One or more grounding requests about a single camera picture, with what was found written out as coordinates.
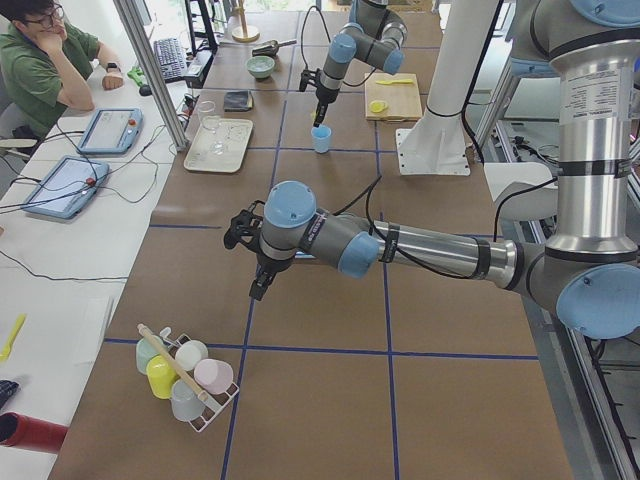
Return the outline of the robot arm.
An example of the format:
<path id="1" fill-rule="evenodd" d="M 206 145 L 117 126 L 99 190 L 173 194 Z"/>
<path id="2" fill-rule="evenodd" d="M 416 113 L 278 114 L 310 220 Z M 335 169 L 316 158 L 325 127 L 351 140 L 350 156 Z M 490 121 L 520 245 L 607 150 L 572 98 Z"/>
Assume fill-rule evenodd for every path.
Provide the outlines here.
<path id="1" fill-rule="evenodd" d="M 404 61 L 402 46 L 407 36 L 404 21 L 387 1 L 353 1 L 349 21 L 331 40 L 324 65 L 315 73 L 318 104 L 313 126 L 323 123 L 354 59 L 394 75 Z"/>
<path id="2" fill-rule="evenodd" d="M 464 110 L 502 1 L 454 1 L 426 111 L 397 143 L 399 172 L 427 180 L 425 211 L 469 220 L 461 194 L 472 177 L 463 161 Z M 405 21 L 383 1 L 356 1 L 325 64 L 304 73 L 301 88 L 319 92 L 314 127 L 323 126 L 354 60 L 398 73 Z M 443 233 L 317 206 L 310 187 L 284 181 L 264 214 L 242 227 L 258 270 L 250 296 L 261 300 L 277 273 L 300 252 L 353 278 L 374 261 L 402 263 L 459 280 L 486 280 L 528 297 L 565 326 L 593 339 L 639 328 L 639 247 L 626 235 L 634 65 L 639 57 L 639 1 L 516 1 L 507 66 L 516 77 L 560 78 L 559 159 L 555 189 L 525 192 L 515 219 L 557 216 L 543 245 Z"/>

